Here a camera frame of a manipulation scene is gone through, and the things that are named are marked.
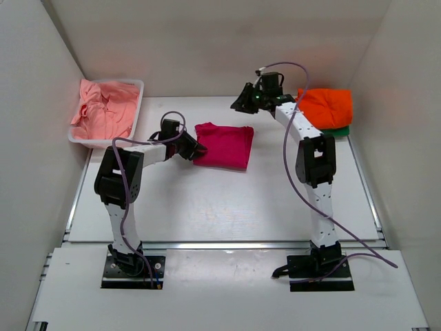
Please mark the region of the magenta t shirt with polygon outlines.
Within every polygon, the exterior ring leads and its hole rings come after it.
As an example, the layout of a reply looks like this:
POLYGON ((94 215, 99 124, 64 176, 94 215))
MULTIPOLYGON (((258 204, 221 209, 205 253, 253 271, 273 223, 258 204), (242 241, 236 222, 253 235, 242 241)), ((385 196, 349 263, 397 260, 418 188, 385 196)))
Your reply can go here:
POLYGON ((252 149, 254 129, 249 126, 216 126, 211 122, 195 126, 197 141, 207 148, 194 165, 246 170, 252 149))

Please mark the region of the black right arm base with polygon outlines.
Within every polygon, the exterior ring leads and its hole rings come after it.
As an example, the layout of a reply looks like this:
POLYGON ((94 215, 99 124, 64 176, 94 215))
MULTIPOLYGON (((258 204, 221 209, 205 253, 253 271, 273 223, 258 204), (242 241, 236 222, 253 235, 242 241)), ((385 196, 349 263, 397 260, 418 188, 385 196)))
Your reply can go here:
POLYGON ((287 256, 286 264, 276 268, 271 277, 288 277, 291 292, 355 290, 347 256, 342 253, 339 242, 320 247, 310 243, 307 254, 287 256))

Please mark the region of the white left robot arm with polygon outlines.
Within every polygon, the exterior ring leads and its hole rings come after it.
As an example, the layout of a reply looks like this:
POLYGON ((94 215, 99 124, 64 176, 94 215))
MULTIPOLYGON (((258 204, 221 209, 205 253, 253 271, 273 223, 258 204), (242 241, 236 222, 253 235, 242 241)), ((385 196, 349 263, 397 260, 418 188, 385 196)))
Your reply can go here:
POLYGON ((143 253, 132 204, 141 189, 143 169, 174 155, 188 161, 200 159, 207 148, 187 132, 185 122, 161 119, 160 130, 147 141, 117 137, 105 150, 94 182, 94 191, 105 206, 112 226, 108 246, 113 263, 129 277, 153 278, 151 263, 143 253))

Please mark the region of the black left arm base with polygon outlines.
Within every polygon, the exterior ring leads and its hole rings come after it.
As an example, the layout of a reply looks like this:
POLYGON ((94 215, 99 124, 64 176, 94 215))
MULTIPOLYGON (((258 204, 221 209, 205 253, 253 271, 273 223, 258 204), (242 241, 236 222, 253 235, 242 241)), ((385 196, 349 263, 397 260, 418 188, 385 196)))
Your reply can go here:
POLYGON ((164 286, 166 256, 121 254, 111 245, 101 279, 102 289, 162 290, 164 286))

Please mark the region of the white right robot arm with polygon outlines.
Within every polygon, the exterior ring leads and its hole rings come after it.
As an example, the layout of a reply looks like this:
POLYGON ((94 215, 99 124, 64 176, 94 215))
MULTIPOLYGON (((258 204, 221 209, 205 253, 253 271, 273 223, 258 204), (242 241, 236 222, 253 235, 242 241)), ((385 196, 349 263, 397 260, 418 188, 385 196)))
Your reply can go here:
POLYGON ((256 72, 257 80, 246 83, 231 109, 247 114, 268 111, 285 128, 286 141, 298 144, 295 173, 307 191, 307 205, 312 210, 310 253, 304 258, 312 273, 325 276, 342 257, 336 234, 331 191, 336 173, 335 139, 324 134, 298 109, 294 98, 283 92, 284 76, 279 72, 256 72))

